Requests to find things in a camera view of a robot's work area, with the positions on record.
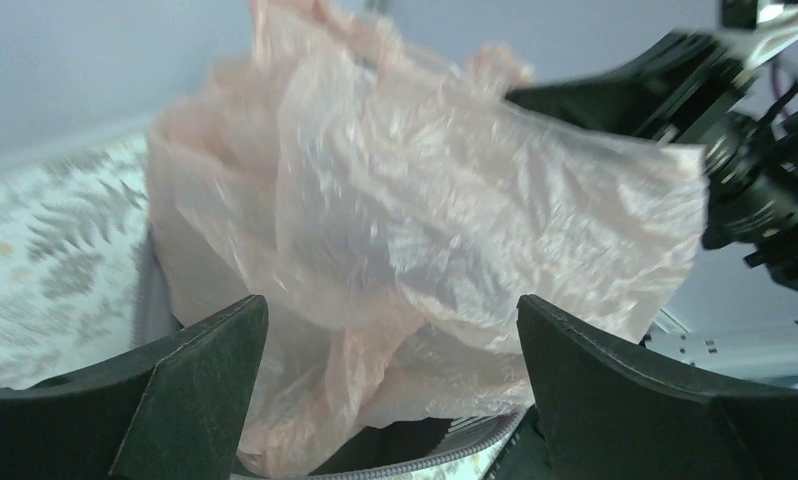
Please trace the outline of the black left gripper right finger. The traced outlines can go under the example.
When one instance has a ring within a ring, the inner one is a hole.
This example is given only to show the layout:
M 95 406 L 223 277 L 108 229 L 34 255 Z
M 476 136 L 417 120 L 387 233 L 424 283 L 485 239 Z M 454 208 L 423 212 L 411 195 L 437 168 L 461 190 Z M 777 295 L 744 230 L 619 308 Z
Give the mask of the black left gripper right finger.
M 517 327 L 557 479 L 798 479 L 798 390 L 685 364 L 534 296 Z

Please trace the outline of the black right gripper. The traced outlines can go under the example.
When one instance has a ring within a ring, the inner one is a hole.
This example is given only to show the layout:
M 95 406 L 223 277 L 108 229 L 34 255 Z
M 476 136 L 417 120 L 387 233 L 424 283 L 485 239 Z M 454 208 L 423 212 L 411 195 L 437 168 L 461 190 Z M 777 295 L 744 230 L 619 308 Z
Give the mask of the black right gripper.
M 616 69 L 504 99 L 588 130 L 702 146 L 704 178 L 674 201 L 677 240 L 798 252 L 798 111 L 783 122 L 784 137 L 772 129 L 798 83 L 755 118 L 734 107 L 757 78 L 712 36 L 675 31 Z

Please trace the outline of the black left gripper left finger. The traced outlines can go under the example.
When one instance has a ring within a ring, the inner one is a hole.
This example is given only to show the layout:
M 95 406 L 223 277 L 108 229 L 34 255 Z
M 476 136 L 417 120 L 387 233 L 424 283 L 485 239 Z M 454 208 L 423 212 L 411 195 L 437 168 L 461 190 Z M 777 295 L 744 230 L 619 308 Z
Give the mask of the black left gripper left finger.
M 0 389 L 0 479 L 227 479 L 268 328 L 261 296 L 24 390 Z

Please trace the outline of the grey slotted trash bin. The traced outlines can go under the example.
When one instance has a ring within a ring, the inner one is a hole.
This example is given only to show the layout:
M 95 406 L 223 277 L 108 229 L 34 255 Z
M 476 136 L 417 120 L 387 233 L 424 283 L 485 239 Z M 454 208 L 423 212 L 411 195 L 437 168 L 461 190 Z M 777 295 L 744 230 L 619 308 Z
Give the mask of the grey slotted trash bin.
M 132 320 L 133 348 L 172 335 L 181 325 L 171 315 L 168 288 L 149 236 L 134 247 L 139 274 Z M 422 472 L 467 458 L 509 439 L 524 414 L 459 419 L 427 418 L 365 428 L 309 474 L 309 479 L 386 479 Z

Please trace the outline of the pink plastic trash bag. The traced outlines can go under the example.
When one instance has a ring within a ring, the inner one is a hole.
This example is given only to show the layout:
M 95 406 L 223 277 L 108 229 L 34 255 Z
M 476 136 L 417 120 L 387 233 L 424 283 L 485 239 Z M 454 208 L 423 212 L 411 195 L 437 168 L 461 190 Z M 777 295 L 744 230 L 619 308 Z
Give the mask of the pink plastic trash bag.
M 504 47 L 456 72 L 327 1 L 252 12 L 252 53 L 163 113 L 146 168 L 175 317 L 268 302 L 249 470 L 310 473 L 366 427 L 523 410 L 520 296 L 636 342 L 688 275 L 699 147 L 504 104 L 527 78 Z

